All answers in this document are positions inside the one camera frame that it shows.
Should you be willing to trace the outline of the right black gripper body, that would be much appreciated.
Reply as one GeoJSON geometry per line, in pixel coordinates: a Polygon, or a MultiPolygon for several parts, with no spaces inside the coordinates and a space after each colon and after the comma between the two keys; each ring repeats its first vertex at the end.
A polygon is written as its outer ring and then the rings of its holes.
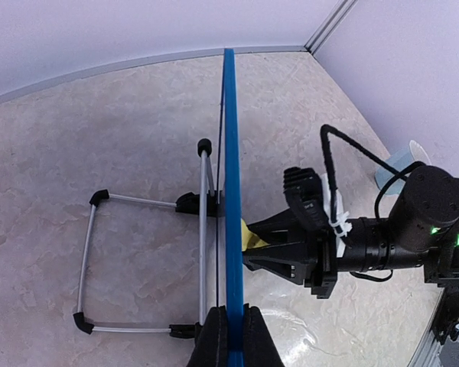
{"type": "Polygon", "coordinates": [[[333,230],[309,232],[306,245],[311,263],[304,286],[317,299],[328,299],[338,278],[337,237],[333,230]]]}

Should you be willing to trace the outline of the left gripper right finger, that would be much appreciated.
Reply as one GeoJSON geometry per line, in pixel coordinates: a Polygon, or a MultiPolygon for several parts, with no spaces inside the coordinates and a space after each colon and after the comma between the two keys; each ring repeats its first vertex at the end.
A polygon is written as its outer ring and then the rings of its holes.
{"type": "Polygon", "coordinates": [[[283,367],[269,329],[256,306],[244,306],[243,361],[246,367],[283,367]]]}

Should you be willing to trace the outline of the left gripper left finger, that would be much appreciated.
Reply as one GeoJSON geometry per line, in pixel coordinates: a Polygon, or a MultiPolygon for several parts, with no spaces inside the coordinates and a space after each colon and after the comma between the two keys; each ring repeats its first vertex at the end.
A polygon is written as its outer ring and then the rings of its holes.
{"type": "Polygon", "coordinates": [[[211,307],[196,339],[187,367],[228,366],[228,319],[226,307],[211,307]]]}

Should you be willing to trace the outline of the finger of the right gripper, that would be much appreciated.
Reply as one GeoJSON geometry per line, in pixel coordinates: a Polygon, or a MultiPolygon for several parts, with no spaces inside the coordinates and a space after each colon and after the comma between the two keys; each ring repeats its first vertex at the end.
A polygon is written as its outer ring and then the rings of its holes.
{"type": "Polygon", "coordinates": [[[306,243],[309,240],[308,232],[290,209],[251,223],[247,227],[250,232],[270,245],[306,243]]]}
{"type": "Polygon", "coordinates": [[[304,242],[251,248],[243,252],[243,264],[250,271],[265,270],[304,285],[317,265],[317,250],[304,242]]]}

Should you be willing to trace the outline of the yellow whiteboard eraser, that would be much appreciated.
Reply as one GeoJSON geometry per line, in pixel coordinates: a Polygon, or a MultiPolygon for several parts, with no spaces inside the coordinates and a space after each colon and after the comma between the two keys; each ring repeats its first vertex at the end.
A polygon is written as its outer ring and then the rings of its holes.
{"type": "Polygon", "coordinates": [[[263,241],[258,235],[254,232],[251,232],[244,221],[241,219],[241,233],[242,233],[242,252],[245,252],[250,249],[263,248],[269,244],[263,241]]]}

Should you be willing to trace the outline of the blue framed whiteboard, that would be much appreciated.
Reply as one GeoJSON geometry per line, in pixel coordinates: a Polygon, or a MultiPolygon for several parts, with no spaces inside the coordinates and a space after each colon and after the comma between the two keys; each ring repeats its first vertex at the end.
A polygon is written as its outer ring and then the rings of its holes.
{"type": "Polygon", "coordinates": [[[228,366],[243,366],[243,256],[236,58],[223,52],[216,165],[216,304],[226,308],[228,366]]]}

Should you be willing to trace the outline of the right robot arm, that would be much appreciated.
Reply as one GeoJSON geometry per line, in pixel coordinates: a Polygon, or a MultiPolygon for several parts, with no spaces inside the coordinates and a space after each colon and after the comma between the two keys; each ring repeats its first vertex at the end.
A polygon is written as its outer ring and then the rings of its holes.
{"type": "Polygon", "coordinates": [[[350,231],[339,237],[324,212],[317,173],[287,169],[288,208],[249,226],[264,245],[247,248],[244,265],[308,287],[320,299],[329,298],[341,272],[420,267],[430,284],[459,286],[459,178],[422,163],[408,171],[386,218],[350,219],[350,231]]]}

